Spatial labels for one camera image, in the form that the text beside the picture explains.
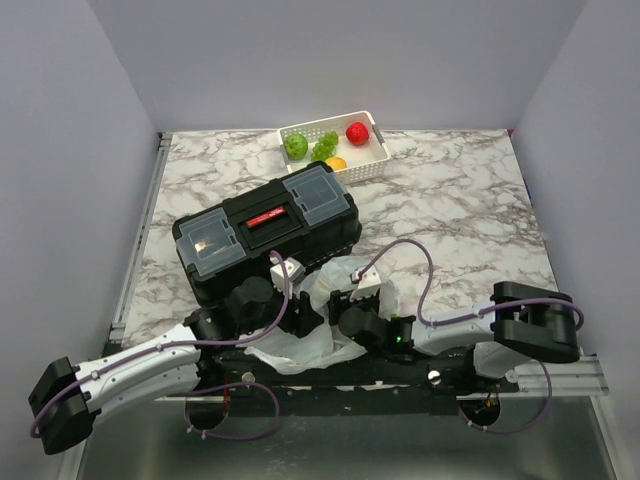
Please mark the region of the white lemon print plastic bag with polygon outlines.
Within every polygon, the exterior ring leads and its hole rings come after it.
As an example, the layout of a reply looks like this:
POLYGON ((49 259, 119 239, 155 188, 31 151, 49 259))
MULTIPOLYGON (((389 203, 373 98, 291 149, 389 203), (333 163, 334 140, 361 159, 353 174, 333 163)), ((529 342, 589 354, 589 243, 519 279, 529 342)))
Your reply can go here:
POLYGON ((276 328, 269 335, 248 343, 244 353, 273 367, 282 375, 326 369, 365 355, 364 347, 329 324, 328 301, 334 290, 351 292, 354 289, 351 274, 368 263, 369 260, 361 256, 337 257, 307 275, 296 285, 294 292, 305 292, 310 296, 311 307, 321 315, 323 323, 302 338, 276 328))

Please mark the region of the yellow fake lemon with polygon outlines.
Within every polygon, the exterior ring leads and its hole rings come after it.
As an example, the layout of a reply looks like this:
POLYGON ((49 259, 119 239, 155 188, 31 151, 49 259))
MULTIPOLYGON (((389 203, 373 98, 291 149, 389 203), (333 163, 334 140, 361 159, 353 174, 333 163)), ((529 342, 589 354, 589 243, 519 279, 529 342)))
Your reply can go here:
POLYGON ((325 160, 325 163, 333 170, 333 171, 340 171, 340 170, 344 170, 348 167, 347 162, 338 156, 332 156, 329 157, 325 160))

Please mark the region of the green fake guava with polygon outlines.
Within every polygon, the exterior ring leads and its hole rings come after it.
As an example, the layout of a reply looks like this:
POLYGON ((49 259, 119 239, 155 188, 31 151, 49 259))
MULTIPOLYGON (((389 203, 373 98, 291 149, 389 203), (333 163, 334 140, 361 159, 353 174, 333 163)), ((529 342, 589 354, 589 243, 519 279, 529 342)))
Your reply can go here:
POLYGON ((302 160, 309 149, 306 137, 300 133, 293 133, 284 139, 285 152, 290 160, 302 160))

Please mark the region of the green fake grape bunch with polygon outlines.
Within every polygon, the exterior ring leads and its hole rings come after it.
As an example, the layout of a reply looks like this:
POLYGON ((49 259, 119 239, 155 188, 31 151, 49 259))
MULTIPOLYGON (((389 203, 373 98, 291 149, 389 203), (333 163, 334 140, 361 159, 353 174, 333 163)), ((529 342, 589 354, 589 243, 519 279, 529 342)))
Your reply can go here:
POLYGON ((311 152, 312 162, 324 162, 327 158, 332 157, 336 151, 339 136, 335 131, 328 131, 322 135, 314 145, 311 152))

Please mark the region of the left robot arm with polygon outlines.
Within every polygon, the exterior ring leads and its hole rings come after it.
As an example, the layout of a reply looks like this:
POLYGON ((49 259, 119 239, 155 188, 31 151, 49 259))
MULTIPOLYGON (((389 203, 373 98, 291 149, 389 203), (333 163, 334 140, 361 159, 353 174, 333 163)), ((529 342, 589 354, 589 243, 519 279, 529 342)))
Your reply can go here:
POLYGON ((248 367, 223 364, 226 353, 256 357, 268 338, 304 338, 325 320, 327 289, 250 277, 165 333, 128 350, 79 364, 51 362, 28 397, 32 438, 47 455, 87 439, 102 420, 137 403, 170 395, 226 395, 255 386, 248 367))

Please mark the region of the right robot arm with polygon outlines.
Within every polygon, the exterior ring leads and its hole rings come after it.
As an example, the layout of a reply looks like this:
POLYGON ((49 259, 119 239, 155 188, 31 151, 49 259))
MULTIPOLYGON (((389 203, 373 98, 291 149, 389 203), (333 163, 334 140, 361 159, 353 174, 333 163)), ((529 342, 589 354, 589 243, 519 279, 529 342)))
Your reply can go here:
POLYGON ((464 310, 421 321, 384 318, 378 296, 352 300, 335 291, 329 322, 364 348, 366 364, 382 368, 384 383, 426 383, 439 394, 489 391, 507 372, 530 360, 570 364, 579 360, 582 310, 563 293, 504 281, 490 298, 464 310))

